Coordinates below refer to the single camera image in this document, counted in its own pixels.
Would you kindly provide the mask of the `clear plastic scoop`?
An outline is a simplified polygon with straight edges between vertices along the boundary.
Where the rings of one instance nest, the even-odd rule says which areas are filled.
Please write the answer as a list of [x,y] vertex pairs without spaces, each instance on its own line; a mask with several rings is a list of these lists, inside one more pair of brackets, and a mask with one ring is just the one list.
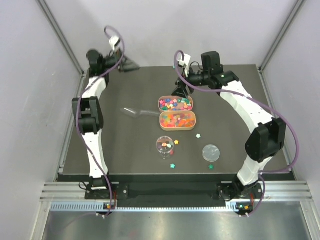
[[151,116],[151,117],[160,116],[160,113],[156,111],[134,109],[134,108],[128,108],[128,107],[121,108],[120,111],[132,118],[138,118],[140,116]]

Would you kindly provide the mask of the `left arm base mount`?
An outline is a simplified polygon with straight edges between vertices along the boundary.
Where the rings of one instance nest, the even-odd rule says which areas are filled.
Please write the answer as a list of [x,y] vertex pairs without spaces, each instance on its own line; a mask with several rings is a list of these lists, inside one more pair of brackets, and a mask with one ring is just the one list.
[[[98,189],[93,190],[85,182],[80,182],[78,184],[81,190],[85,191],[84,198],[86,200],[109,200],[110,191],[108,189]],[[128,184],[112,184],[112,199],[113,200],[125,200],[128,198],[129,185]]]

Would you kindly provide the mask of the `tan tray translucent star candies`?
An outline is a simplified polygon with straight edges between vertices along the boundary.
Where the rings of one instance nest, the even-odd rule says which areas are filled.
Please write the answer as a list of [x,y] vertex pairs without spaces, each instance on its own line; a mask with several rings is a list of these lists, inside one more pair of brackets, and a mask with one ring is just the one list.
[[195,128],[197,118],[194,112],[185,111],[164,111],[159,116],[160,127],[167,132],[190,131]]

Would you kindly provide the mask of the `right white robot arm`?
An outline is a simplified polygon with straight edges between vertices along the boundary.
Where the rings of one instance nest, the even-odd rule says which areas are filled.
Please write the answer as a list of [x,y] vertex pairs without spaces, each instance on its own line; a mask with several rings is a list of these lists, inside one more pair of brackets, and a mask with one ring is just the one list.
[[217,93],[241,117],[250,136],[245,143],[247,157],[242,168],[233,180],[233,192],[239,198],[245,198],[258,181],[259,174],[271,159],[284,147],[286,123],[265,111],[260,103],[245,90],[240,79],[232,71],[224,71],[220,54],[210,51],[201,55],[202,69],[194,72],[191,69],[191,57],[177,51],[173,57],[174,69],[182,68],[175,95],[186,97],[194,90]]

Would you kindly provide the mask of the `pink tray opaque star candies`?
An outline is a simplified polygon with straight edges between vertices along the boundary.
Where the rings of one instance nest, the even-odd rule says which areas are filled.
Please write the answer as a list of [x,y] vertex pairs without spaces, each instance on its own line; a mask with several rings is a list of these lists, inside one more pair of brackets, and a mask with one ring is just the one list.
[[179,96],[162,96],[158,100],[158,108],[161,112],[167,111],[191,111],[194,108],[194,101]]

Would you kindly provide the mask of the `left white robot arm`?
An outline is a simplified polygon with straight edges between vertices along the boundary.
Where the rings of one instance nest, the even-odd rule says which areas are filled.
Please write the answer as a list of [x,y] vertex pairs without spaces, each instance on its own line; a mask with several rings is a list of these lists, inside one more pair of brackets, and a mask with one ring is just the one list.
[[86,58],[89,63],[88,84],[79,97],[72,99],[71,104],[74,124],[88,155],[89,177],[96,182],[97,194],[106,199],[113,194],[114,187],[105,178],[108,174],[108,167],[102,147],[104,117],[100,97],[107,89],[111,71],[131,72],[139,70],[140,67],[127,58],[122,50],[112,50],[109,55],[103,56],[96,49],[90,49]]

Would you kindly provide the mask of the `clear plastic jar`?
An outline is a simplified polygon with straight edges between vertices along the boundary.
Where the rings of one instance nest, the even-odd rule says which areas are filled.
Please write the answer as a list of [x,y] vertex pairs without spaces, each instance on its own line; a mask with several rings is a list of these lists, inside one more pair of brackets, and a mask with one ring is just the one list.
[[169,136],[161,136],[156,141],[156,149],[162,159],[169,159],[175,153],[174,141]]

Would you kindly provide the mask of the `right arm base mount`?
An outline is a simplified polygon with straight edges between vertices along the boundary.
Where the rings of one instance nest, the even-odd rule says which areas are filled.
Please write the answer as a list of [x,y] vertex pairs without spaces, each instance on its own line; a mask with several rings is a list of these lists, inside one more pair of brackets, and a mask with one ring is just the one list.
[[217,184],[217,193],[220,199],[229,202],[234,199],[249,199],[251,194],[260,197],[262,187],[259,183],[243,186],[241,183],[222,182]]

